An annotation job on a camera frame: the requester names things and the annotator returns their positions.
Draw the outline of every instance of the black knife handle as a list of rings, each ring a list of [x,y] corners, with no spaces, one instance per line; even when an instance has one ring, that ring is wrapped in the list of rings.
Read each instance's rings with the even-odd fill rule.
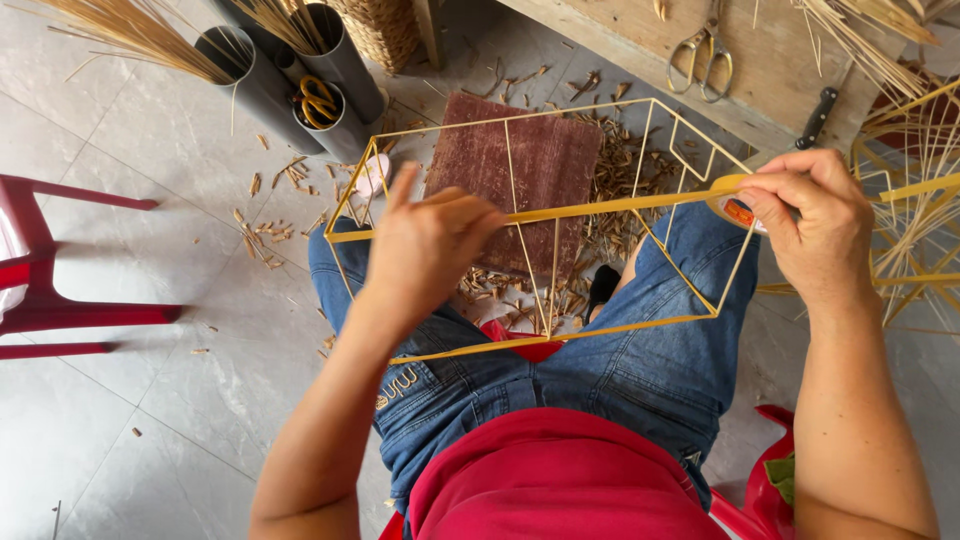
[[[813,114],[810,114],[810,119],[806,121],[804,136],[797,139],[797,148],[799,150],[806,150],[817,141],[817,134],[820,133],[820,130],[824,129],[824,124],[827,123],[827,116],[830,114],[830,110],[833,109],[833,104],[837,101],[838,93],[836,88],[831,88],[830,86],[820,91],[820,104],[813,110]]]

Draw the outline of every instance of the adhesive tape strip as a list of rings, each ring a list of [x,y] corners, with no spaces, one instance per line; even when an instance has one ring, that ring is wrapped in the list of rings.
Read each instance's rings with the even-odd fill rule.
[[[743,180],[745,174],[731,174],[720,177],[713,182],[710,191],[719,189],[732,189]],[[713,213],[719,215],[725,221],[733,223],[741,229],[750,229],[751,222],[754,221],[754,213],[747,209],[747,206],[736,199],[736,194],[724,194],[716,197],[707,198],[704,203],[713,210]],[[759,220],[756,220],[756,231],[766,235],[767,229]]]

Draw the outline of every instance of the blue jeans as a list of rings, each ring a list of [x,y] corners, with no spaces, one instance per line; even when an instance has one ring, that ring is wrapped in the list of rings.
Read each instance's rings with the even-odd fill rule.
[[[667,220],[654,226],[666,237]],[[357,230],[341,218],[337,232]],[[668,251],[714,306],[720,300],[746,231],[704,203],[677,206]],[[350,287],[363,286],[369,241],[336,244]],[[572,339],[534,364],[510,350],[392,365],[383,377],[373,426],[391,471],[391,497],[406,514],[410,490],[427,462],[491,419],[535,406],[595,414],[657,443],[684,467],[704,510],[709,488],[700,466],[730,408],[737,339],[756,288],[759,238],[754,236],[726,303],[715,319]],[[310,237],[310,272],[326,316],[339,332],[350,297],[323,235]],[[584,330],[688,314],[707,314],[653,241],[636,258],[636,277]],[[400,345],[398,356],[419,356],[490,341],[444,304]]]

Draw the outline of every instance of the yellow-handled scissors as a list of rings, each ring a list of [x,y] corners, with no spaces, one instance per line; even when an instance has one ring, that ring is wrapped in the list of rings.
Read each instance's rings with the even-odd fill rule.
[[[313,83],[319,89],[319,92],[324,95],[325,99],[310,91],[310,83]],[[325,130],[340,118],[340,113],[337,112],[337,106],[333,103],[333,96],[330,95],[330,90],[326,89],[326,85],[324,85],[324,82],[320,79],[313,75],[304,76],[300,79],[300,92],[303,94],[303,97],[297,96],[296,99],[300,101],[303,106],[303,115],[306,116],[307,122],[310,122],[313,127],[318,130]],[[314,116],[313,110],[316,110],[330,120],[329,123],[318,120]]]
[[[710,57],[707,60],[707,70],[704,72],[704,80],[697,81],[697,86],[700,87],[701,97],[707,103],[716,103],[720,98],[727,95],[727,91],[730,90],[730,82],[733,80],[733,57],[730,55],[727,47],[723,46],[723,41],[720,40],[718,26],[720,24],[721,3],[722,0],[710,0],[710,8],[707,11],[707,20],[704,22],[704,27],[700,29],[700,32],[677,43],[677,46],[673,48],[673,52],[670,53],[670,61],[666,65],[666,84],[673,93],[682,94],[686,92],[693,82],[696,81],[693,76],[693,68],[697,62],[697,51],[704,42],[709,45]],[[682,49],[690,49],[690,66],[689,71],[684,75],[686,85],[679,87],[673,84],[673,70],[676,69],[673,66],[673,60],[677,58],[677,53]],[[710,95],[708,95],[707,88],[710,70],[713,68],[713,61],[717,58],[723,58],[727,61],[727,81],[723,85],[723,89],[719,90],[719,92],[717,90],[719,86],[710,86]]]

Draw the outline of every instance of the black shoe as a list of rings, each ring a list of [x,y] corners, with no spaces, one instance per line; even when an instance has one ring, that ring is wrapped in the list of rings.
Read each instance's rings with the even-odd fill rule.
[[[590,284],[589,304],[587,304],[587,314],[584,315],[584,325],[590,322],[590,314],[597,306],[606,304],[613,296],[613,290],[620,283],[620,273],[604,264],[597,268],[597,273],[593,276],[593,283]]]

